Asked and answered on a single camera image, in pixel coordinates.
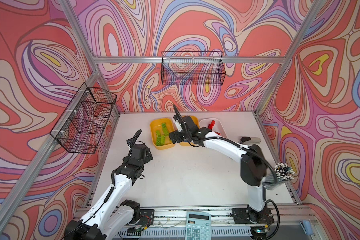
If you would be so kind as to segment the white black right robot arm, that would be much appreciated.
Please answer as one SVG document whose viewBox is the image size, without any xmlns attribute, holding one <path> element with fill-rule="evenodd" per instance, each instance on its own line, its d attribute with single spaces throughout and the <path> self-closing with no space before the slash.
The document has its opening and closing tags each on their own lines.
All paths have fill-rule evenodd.
<svg viewBox="0 0 360 240">
<path fill-rule="evenodd" d="M 224 138 L 212 130 L 197 125 L 190 117 L 183 117 L 177 106 L 173 105 L 177 130 L 169 134 L 173 144 L 188 143 L 217 151 L 240 165 L 241 179 L 248 185 L 248 209 L 261 213 L 267 207 L 265 184 L 275 185 L 278 176 L 271 164 L 264 158 L 262 149 L 253 144 L 242 145 Z"/>
</svg>

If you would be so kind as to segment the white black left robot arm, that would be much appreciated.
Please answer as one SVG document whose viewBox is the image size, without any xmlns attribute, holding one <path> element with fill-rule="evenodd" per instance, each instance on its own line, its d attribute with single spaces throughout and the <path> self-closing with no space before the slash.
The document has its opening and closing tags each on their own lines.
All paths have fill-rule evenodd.
<svg viewBox="0 0 360 240">
<path fill-rule="evenodd" d="M 141 217 L 140 204 L 121 200 L 142 176 L 144 165 L 151 160 L 153 156 L 148 146 L 130 146 L 122 164 L 111 172 L 111 184 L 107 190 L 80 220 L 68 223 L 62 239 L 111 240 L 125 225 L 137 224 Z"/>
</svg>

